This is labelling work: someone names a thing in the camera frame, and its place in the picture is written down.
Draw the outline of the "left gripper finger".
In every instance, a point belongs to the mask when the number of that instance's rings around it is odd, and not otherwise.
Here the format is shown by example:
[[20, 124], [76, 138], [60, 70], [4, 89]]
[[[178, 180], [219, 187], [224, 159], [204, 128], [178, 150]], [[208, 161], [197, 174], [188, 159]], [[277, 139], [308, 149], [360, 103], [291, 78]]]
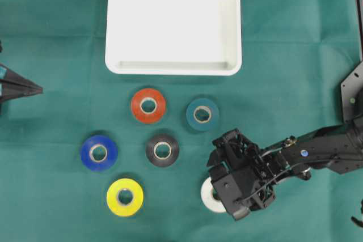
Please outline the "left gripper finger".
[[30, 90], [30, 91], [15, 91], [15, 90], [8, 90], [2, 92], [1, 95], [1, 105], [8, 101], [13, 99], [18, 99], [21, 97], [28, 97], [28, 96], [34, 96], [38, 94], [42, 94], [43, 90]]
[[42, 90], [43, 88], [1, 64], [1, 82]]

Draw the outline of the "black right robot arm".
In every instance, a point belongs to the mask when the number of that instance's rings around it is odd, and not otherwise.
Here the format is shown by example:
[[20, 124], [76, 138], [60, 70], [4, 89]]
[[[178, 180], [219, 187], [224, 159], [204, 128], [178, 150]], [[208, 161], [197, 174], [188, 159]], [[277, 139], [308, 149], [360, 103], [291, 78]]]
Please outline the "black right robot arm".
[[344, 174], [362, 168], [362, 65], [340, 85], [343, 124], [259, 148], [238, 129], [213, 141], [208, 160], [213, 195], [234, 219], [267, 208], [274, 186], [291, 177], [308, 180], [311, 169]]

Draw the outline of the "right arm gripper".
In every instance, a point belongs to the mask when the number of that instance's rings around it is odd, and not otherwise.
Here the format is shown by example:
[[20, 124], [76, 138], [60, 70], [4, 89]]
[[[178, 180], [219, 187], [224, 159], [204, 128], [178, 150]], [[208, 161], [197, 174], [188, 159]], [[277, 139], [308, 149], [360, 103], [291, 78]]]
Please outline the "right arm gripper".
[[263, 156], [259, 146], [237, 129], [215, 139], [213, 145], [215, 149], [209, 155], [207, 167], [223, 164], [228, 171], [251, 167], [268, 193], [268, 206], [276, 199], [273, 186], [286, 170], [286, 160], [281, 154], [273, 152]]

